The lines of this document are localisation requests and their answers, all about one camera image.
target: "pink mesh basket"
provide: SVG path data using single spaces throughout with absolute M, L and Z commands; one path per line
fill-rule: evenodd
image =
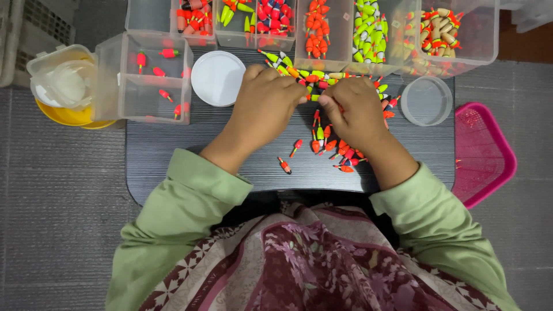
M 517 158 L 491 111 L 470 102 L 455 111 L 457 170 L 451 190 L 471 209 L 504 185 L 517 170 Z

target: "gray carpet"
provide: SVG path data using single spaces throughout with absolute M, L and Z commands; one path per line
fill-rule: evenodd
M 81 0 L 77 43 L 124 29 L 126 1 Z M 496 61 L 457 79 L 457 103 L 490 107 L 514 148 L 513 180 L 472 211 L 523 310 L 553 305 L 553 66 Z M 124 130 L 47 119 L 29 90 L 0 89 L 0 310 L 102 310 L 119 231 L 136 217 Z

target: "person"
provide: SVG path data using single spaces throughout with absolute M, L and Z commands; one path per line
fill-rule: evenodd
M 237 174 L 242 163 L 285 130 L 306 95 L 274 69 L 246 70 L 223 131 L 199 155 L 175 150 L 166 179 L 122 229 L 106 309 L 518 310 L 480 225 L 389 133 L 366 77 L 342 79 L 319 102 L 367 157 L 382 190 L 372 208 L 389 216 L 401 248 L 362 208 L 329 203 L 285 203 L 211 231 L 253 187 Z

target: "light green shirt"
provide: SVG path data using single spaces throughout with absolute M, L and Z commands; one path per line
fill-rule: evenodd
M 106 309 L 137 310 L 252 187 L 189 151 L 175 150 L 167 178 L 150 194 L 138 218 L 121 230 L 123 243 L 113 258 Z M 392 218 L 401 247 L 419 262 L 467 282 L 504 311 L 519 310 L 480 225 L 424 164 L 405 183 L 370 200 L 378 215 Z

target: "black table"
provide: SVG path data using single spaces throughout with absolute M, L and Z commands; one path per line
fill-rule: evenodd
M 255 50 L 220 48 L 239 57 L 244 65 L 264 64 L 265 57 Z M 194 60 L 205 53 L 194 50 Z M 444 80 L 455 98 L 455 81 Z M 406 83 L 398 75 L 389 75 L 382 84 L 388 84 L 386 94 L 397 96 Z M 330 152 L 319 157 L 311 151 L 313 114 L 318 103 L 299 106 L 284 133 L 274 142 L 252 154 L 240 169 L 240 174 L 253 184 L 253 191 L 286 189 L 334 189 L 374 193 L 378 184 L 367 163 L 355 167 L 355 173 L 343 173 L 334 168 L 339 157 L 330 161 Z M 419 161 L 423 161 L 451 189 L 455 179 L 455 118 L 452 111 L 440 125 L 419 127 L 402 114 L 400 104 L 388 119 L 390 131 Z M 232 107 L 215 108 L 192 93 L 191 122 L 188 126 L 127 122 L 126 175 L 129 192 L 143 205 L 150 192 L 165 178 L 169 160 L 175 148 L 200 152 L 223 129 L 232 113 Z M 288 155 L 297 139 L 303 147 L 293 159 Z M 280 168 L 277 157 L 282 157 L 292 168 L 287 175 Z

